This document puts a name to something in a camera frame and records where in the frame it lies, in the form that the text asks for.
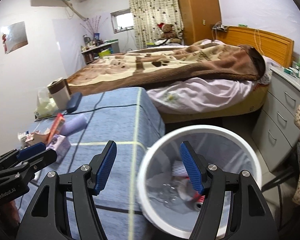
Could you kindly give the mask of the person's hand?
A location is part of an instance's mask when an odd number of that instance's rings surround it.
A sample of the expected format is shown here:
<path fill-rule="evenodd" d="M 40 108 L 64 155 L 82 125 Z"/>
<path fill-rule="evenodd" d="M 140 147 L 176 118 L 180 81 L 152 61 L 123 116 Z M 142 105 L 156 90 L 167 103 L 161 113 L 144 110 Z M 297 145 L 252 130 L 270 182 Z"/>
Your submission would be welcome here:
<path fill-rule="evenodd" d="M 8 224 L 12 227 L 18 227 L 20 224 L 19 211 L 16 207 L 15 200 L 4 204 L 0 208 L 0 215 L 4 215 L 4 218 L 7 219 Z"/>

